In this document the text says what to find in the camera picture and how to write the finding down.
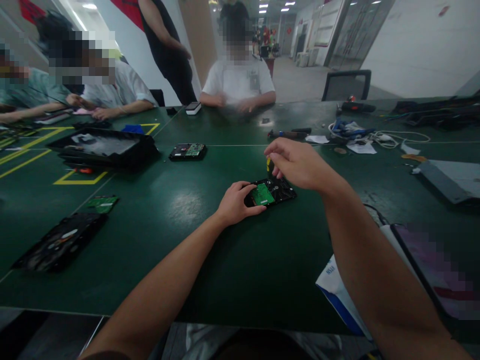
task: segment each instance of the light green shirt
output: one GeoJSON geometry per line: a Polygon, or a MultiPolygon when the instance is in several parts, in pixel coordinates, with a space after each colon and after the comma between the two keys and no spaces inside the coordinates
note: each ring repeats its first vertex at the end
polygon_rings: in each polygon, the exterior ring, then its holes
{"type": "Polygon", "coordinates": [[[49,103],[66,103],[68,89],[55,83],[55,79],[44,71],[30,68],[28,85],[10,85],[0,88],[0,104],[13,108],[36,108],[49,103]]]}

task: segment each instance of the white shirt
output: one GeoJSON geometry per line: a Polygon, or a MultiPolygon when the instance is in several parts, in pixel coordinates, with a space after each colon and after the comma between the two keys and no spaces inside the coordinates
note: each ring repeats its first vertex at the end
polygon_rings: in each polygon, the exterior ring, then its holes
{"type": "Polygon", "coordinates": [[[115,86],[86,84],[81,96],[101,108],[118,108],[137,100],[147,100],[158,107],[152,93],[130,65],[115,60],[115,86]]]}
{"type": "Polygon", "coordinates": [[[275,87],[265,61],[252,57],[241,65],[217,60],[202,91],[212,96],[224,92],[227,105],[235,105],[244,99],[275,91],[275,87]]]}

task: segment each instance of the green table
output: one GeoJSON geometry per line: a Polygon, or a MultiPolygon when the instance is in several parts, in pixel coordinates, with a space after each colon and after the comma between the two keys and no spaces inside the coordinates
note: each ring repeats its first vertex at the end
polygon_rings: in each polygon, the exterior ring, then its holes
{"type": "MultiPolygon", "coordinates": [[[[395,101],[371,101],[392,109],[395,101]]],[[[59,131],[29,151],[3,163],[0,154],[0,306],[51,312],[111,315],[133,287],[176,245],[211,215],[231,183],[267,177],[263,155],[271,129],[312,127],[326,135],[335,120],[335,102],[276,104],[252,118],[226,118],[204,108],[196,116],[181,110],[168,116],[155,109],[114,122],[146,125],[161,158],[136,174],[75,174],[45,144],[72,132],[59,131]],[[269,123],[262,124],[268,118],[269,123]],[[202,161],[171,162],[177,143],[204,143],[202,161]],[[25,164],[30,159],[37,159],[25,164]],[[7,175],[6,172],[17,168],[7,175]],[[117,195],[120,201],[109,220],[80,256],[63,272],[9,271],[10,265],[63,217],[77,211],[94,195],[117,195]]],[[[365,127],[405,131],[403,120],[344,115],[365,127]]],[[[53,125],[67,127],[69,119],[53,125]]],[[[479,162],[480,132],[414,129],[432,138],[415,144],[430,159],[479,162]]],[[[35,139],[23,139],[31,143],[35,139]]],[[[315,149],[344,176],[364,202],[377,207],[391,222],[422,223],[459,269],[475,278],[477,257],[472,248],[480,233],[477,215],[447,203],[421,177],[410,175],[412,160],[400,149],[375,146],[378,154],[341,155],[336,146],[315,149]],[[457,224],[463,233],[446,232],[457,224]]],[[[295,189],[298,197],[260,216],[228,228],[208,256],[178,321],[255,328],[283,328],[349,334],[349,330],[315,286],[333,251],[324,209],[318,195],[295,189]]]]}

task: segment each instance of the black pants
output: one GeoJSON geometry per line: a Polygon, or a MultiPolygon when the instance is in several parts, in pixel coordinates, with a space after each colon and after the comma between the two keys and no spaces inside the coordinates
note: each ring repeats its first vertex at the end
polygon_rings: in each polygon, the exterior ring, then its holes
{"type": "Polygon", "coordinates": [[[197,101],[197,96],[192,86],[192,68],[188,61],[179,59],[168,67],[157,64],[163,77],[170,83],[178,100],[182,105],[197,101]]]}

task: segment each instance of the red banner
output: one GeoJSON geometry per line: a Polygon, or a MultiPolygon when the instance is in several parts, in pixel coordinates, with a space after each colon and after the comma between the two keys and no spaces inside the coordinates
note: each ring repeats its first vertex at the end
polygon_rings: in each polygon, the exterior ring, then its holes
{"type": "Polygon", "coordinates": [[[30,0],[18,0],[20,3],[21,16],[35,25],[35,20],[45,16],[45,11],[30,0]]]}
{"type": "Polygon", "coordinates": [[[140,14],[138,0],[110,0],[117,8],[120,9],[140,30],[144,31],[142,23],[142,15],[140,14]]]}

